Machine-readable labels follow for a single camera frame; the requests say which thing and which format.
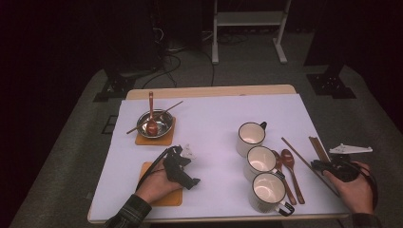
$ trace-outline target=table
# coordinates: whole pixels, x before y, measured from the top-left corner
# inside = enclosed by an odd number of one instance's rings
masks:
[[[282,34],[288,18],[291,0],[286,0],[283,11],[236,11],[236,12],[218,12],[218,0],[214,2],[214,21],[213,21],[213,45],[212,62],[219,63],[219,44],[217,42],[218,27],[227,26],[279,26],[278,36],[273,38],[273,43],[278,53],[279,61],[282,64],[287,63],[284,51],[281,46]]]
[[[154,161],[166,149],[165,146],[138,146],[134,143],[134,135],[125,134],[147,110],[148,91],[131,90],[122,102],[104,170],[88,213],[90,222],[103,222],[115,215],[134,192],[141,165]],[[305,160],[317,159],[308,137],[318,135],[292,86],[163,88],[152,91],[155,108],[168,108],[183,101],[170,111],[177,118],[172,145],[189,143],[197,158],[186,166],[185,172],[192,178],[200,178],[201,182],[191,190],[183,190],[181,206],[154,207],[144,222],[330,219],[348,215],[341,200],[297,156],[295,170],[306,204],[296,205],[296,212],[288,218],[276,212],[260,214],[248,204],[246,195],[250,184],[242,174],[245,160],[235,150],[241,124],[266,121],[267,137],[263,145],[281,151],[288,148],[280,139],[284,137]],[[192,122],[198,115],[205,118]],[[289,173],[284,171],[284,174],[286,179],[291,179]]]

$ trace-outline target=wooden spoon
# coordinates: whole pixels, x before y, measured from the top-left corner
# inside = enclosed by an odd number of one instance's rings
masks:
[[[152,91],[150,91],[149,92],[150,118],[147,123],[147,126],[145,127],[145,132],[149,136],[156,136],[158,134],[158,125],[157,125],[157,122],[154,121],[154,117],[153,117],[153,111],[154,111],[153,99],[154,99],[154,94]]]
[[[279,156],[278,152],[276,152],[274,150],[273,150],[273,153],[275,154],[275,157],[276,157],[276,169],[278,169],[282,173],[282,170],[281,170],[281,167],[282,167],[281,157]],[[283,179],[282,182],[284,183],[285,191],[287,192],[287,196],[288,196],[288,199],[290,199],[291,204],[297,205],[297,200],[294,197],[294,194],[291,191],[290,186],[288,186],[287,180]]]
[[[281,151],[281,161],[290,170],[291,176],[293,177],[294,187],[296,188],[296,194],[298,198],[298,202],[300,204],[305,203],[305,199],[302,196],[301,190],[299,189],[299,185],[297,183],[296,174],[294,173],[294,157],[293,154],[288,149],[283,149]]]

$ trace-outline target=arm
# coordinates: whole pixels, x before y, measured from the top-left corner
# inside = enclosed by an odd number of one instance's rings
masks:
[[[368,164],[357,162],[361,167],[369,170]],[[373,192],[370,184],[360,174],[355,180],[343,182],[329,171],[323,171],[323,175],[335,186],[344,204],[352,212],[353,224],[356,228],[382,227],[378,218],[374,215]]]
[[[163,198],[168,193],[180,189],[182,186],[171,182],[166,177],[163,168],[163,160],[154,168],[153,172],[145,179],[139,190],[127,200],[118,214],[106,222],[106,227],[139,227],[143,219],[151,211],[150,204]]]

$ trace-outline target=mug handle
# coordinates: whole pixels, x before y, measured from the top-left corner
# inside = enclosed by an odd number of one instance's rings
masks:
[[[263,128],[263,130],[265,130],[265,129],[266,129],[266,126],[267,126],[267,123],[266,123],[266,122],[262,122],[262,123],[260,124],[260,126],[261,126],[261,128]]]
[[[279,171],[278,169],[274,168],[272,169],[271,173],[278,177],[280,180],[284,180],[285,179],[285,175],[283,173],[281,173],[281,171]]]
[[[293,205],[291,205],[290,203],[282,200],[279,204],[283,205],[285,208],[287,208],[289,210],[289,212],[287,213],[286,211],[282,210],[279,207],[276,207],[276,211],[278,211],[282,216],[284,217],[289,217],[291,215],[293,215],[294,211],[296,210]]]

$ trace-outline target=black equipment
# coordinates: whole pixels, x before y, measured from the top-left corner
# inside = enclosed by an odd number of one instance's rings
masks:
[[[200,179],[190,178],[183,168],[191,163],[191,160],[181,156],[183,149],[180,145],[171,146],[164,150],[164,152],[151,164],[151,166],[145,171],[143,177],[140,179],[136,190],[140,188],[144,180],[152,173],[152,170],[166,155],[163,161],[163,166],[166,170],[166,175],[170,181],[179,183],[181,186],[191,189],[197,185]]]
[[[324,170],[328,170],[335,177],[344,182],[354,181],[358,175],[361,174],[371,186],[371,190],[373,191],[373,208],[375,209],[378,201],[376,180],[368,169],[355,162],[350,162],[349,155],[336,154],[331,157],[330,162],[314,160],[311,161],[311,165],[313,169],[320,171],[321,173]],[[368,172],[368,175],[361,169],[365,169]]]

